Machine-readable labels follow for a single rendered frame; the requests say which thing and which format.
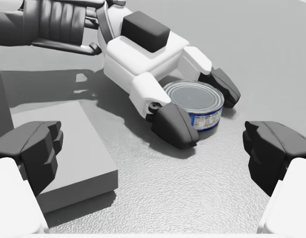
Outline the grey stand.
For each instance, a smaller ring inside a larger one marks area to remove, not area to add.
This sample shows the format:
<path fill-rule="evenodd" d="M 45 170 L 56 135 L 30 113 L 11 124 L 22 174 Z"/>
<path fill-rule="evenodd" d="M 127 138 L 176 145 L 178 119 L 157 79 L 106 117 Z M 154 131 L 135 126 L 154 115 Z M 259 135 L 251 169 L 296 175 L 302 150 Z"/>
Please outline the grey stand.
<path fill-rule="evenodd" d="M 0 72 L 0 137 L 30 121 L 60 121 L 63 147 L 55 179 L 36 197 L 43 213 L 118 187 L 118 169 L 77 101 L 11 114 Z"/>

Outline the blue can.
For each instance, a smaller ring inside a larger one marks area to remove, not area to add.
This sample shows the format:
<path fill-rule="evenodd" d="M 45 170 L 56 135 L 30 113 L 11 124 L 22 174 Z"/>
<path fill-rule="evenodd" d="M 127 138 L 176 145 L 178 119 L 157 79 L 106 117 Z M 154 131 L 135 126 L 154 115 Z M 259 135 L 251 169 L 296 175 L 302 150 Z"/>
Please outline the blue can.
<path fill-rule="evenodd" d="M 178 80 L 166 84 L 164 90 L 173 103 L 189 114 L 197 131 L 210 130 L 219 124 L 224 96 L 218 89 L 199 81 Z"/>

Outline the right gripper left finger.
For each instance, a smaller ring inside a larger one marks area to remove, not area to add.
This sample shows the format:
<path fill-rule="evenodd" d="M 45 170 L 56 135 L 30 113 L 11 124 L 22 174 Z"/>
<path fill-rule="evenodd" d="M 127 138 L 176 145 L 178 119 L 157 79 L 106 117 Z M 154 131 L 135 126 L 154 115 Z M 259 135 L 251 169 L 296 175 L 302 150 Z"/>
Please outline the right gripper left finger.
<path fill-rule="evenodd" d="M 60 121 L 33 121 L 0 137 L 0 235 L 48 233 L 36 197 L 55 179 Z"/>

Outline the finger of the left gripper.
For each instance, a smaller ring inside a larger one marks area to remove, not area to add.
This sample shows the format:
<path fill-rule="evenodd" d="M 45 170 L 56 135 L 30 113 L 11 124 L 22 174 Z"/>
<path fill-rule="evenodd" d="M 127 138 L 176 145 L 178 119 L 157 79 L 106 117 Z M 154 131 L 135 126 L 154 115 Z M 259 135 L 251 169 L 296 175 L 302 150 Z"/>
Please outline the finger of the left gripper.
<path fill-rule="evenodd" d="M 196 146 L 199 134 L 191 125 L 190 116 L 171 102 L 151 73 L 145 72 L 133 79 L 130 100 L 138 113 L 152 124 L 152 132 L 161 139 L 178 149 Z"/>
<path fill-rule="evenodd" d="M 211 60 L 196 47 L 187 46 L 183 49 L 183 76 L 218 89 L 224 96 L 226 108 L 233 108 L 241 97 L 230 77 L 220 68 L 214 70 Z"/>

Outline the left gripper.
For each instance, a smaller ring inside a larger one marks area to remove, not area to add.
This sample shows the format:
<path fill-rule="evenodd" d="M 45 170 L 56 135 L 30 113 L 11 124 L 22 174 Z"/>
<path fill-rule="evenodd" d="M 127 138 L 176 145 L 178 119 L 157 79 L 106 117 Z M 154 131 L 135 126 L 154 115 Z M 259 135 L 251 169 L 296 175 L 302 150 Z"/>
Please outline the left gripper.
<path fill-rule="evenodd" d="M 104 73 L 130 95 L 163 95 L 159 80 L 177 66 L 189 42 L 141 11 L 104 5 L 97 9 Z"/>

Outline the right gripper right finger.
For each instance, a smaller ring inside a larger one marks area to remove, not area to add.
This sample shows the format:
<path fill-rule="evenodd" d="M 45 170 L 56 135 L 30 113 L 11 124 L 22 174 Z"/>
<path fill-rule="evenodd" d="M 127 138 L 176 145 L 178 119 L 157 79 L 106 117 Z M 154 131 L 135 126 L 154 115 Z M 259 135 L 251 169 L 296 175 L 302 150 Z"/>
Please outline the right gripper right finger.
<path fill-rule="evenodd" d="M 274 121 L 246 121 L 251 179 L 270 197 L 257 233 L 306 235 L 306 137 Z"/>

